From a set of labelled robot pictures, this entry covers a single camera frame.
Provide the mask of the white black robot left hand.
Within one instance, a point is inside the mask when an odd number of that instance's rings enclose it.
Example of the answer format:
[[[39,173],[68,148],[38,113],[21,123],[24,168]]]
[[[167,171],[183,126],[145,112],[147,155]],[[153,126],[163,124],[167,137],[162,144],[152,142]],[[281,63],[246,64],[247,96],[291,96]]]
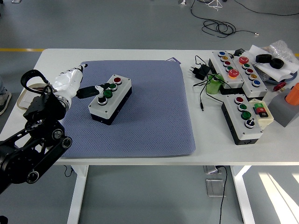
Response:
[[[81,64],[76,68],[62,72],[56,77],[52,85],[54,94],[65,107],[71,106],[73,97],[84,99],[97,95],[102,96],[102,92],[110,86],[109,83],[105,83],[80,89],[80,84],[83,79],[83,70],[87,66],[87,64]]]

